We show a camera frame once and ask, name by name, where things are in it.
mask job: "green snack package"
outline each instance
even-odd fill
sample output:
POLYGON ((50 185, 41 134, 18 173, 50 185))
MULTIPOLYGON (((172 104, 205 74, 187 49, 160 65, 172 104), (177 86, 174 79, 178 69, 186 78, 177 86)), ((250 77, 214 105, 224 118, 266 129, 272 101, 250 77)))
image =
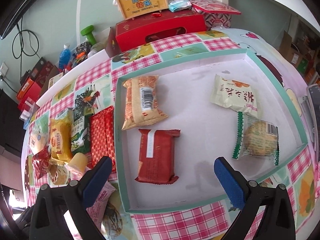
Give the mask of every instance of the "green snack package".
POLYGON ((238 136, 233 159, 244 155, 272 157, 279 165, 278 127, 238 112, 238 136))
POLYGON ((90 143, 90 115, 85 115, 75 120, 71 130, 71 151, 86 154, 91 150, 90 143))

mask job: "white box tray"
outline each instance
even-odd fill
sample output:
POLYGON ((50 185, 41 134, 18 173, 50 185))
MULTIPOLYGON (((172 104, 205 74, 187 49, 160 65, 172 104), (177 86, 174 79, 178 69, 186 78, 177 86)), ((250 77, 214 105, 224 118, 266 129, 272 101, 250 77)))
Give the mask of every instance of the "white box tray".
POLYGON ((244 156, 239 160, 232 159, 237 138, 237 112, 209 102, 216 74, 250 84, 258 91, 261 119, 275 124, 279 130, 280 164, 305 143, 300 137, 302 131, 297 128, 298 120, 294 120, 289 111, 293 105, 287 106, 282 98, 286 95, 284 89, 280 87, 283 90, 281 93, 284 92, 280 95, 266 74, 245 53, 209 57, 148 72, 152 68, 156 66, 120 78, 117 86, 116 162, 120 193, 127 212, 177 211, 226 198, 213 171, 213 163, 220 156, 225 157, 248 180, 259 180, 277 168, 273 160, 266 158, 244 156), (134 180, 138 175, 141 133, 138 128, 121 130, 126 96, 126 89, 121 83, 141 74, 159 75, 156 96, 159 108, 169 118, 140 128, 181 130, 180 138, 175 138, 174 170, 179 179, 171 185, 134 180))

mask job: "green dumbbell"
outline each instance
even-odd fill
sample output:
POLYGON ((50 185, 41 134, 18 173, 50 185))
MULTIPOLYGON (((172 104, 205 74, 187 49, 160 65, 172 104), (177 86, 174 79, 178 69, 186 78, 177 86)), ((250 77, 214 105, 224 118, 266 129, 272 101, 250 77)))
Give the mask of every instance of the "green dumbbell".
POLYGON ((80 33, 82 36, 87 36, 87 39, 89 41, 89 43, 91 44, 91 46, 93 46, 94 44, 97 43, 96 39, 94 38, 92 32, 94 30, 93 25, 90 25, 86 28, 84 28, 80 33))

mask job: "black cable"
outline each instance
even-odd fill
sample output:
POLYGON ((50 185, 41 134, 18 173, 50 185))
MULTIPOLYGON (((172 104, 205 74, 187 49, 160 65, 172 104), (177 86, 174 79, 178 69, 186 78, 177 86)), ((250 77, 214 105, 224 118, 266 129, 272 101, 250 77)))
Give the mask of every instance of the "black cable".
POLYGON ((16 94, 18 94, 18 92, 16 90, 14 90, 12 87, 10 87, 10 85, 4 80, 4 77, 2 75, 0 75, 0 81, 3 81, 4 83, 7 84, 7 86, 16 94))
POLYGON ((12 54, 13 54, 13 56, 14 56, 15 59, 20 59, 20 79, 21 79, 21 77, 22 77, 22 54, 25 54, 25 55, 28 56, 28 57, 32 57, 32 56, 34 56, 34 55, 37 55, 38 58, 40 58, 39 55, 38 55, 38 51, 39 51, 39 39, 38 39, 37 35, 36 35, 33 31, 31 31, 31 30, 22 30, 22 21, 23 21, 23 17, 21 18, 20 27, 19 27, 19 24, 17 23, 18 33, 17 33, 17 35, 14 37, 13 42, 12 42, 12 54), (33 50, 34 54, 27 54, 27 53, 24 51, 24 41, 23 41, 23 35, 22 35, 23 32, 27 32, 27 33, 29 34, 30 47, 31 47, 31 49, 33 50), (38 47, 37 47, 36 50, 35 50, 35 49, 32 47, 32 45, 31 45, 31 34, 32 34, 32 35, 36 38, 36 40, 37 40, 37 46, 38 46, 38 47), (14 45, 14 42, 15 42, 15 40, 16 40, 16 38, 17 38, 18 36, 19 36, 19 40, 20 40, 20 48, 21 48, 21 50, 20 50, 19 56, 16 56, 15 53, 14 53, 14 51, 13 51, 13 45, 14 45))

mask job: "red snack package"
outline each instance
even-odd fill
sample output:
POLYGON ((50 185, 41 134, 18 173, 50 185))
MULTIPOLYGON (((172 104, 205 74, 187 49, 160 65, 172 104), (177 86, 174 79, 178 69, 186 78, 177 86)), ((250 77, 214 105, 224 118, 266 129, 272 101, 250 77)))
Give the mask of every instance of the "red snack package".
POLYGON ((32 157, 32 165, 36 173, 36 178, 40 179, 46 175, 51 167, 49 164, 50 154, 48 146, 44 147, 40 152, 32 157))
POLYGON ((112 159, 112 171, 116 171, 113 111, 114 106, 109 106, 90 118, 91 155, 93 167, 103 156, 109 156, 112 159))
POLYGON ((174 138, 180 130, 139 129, 141 135, 138 182, 172 184, 174 175, 174 138))

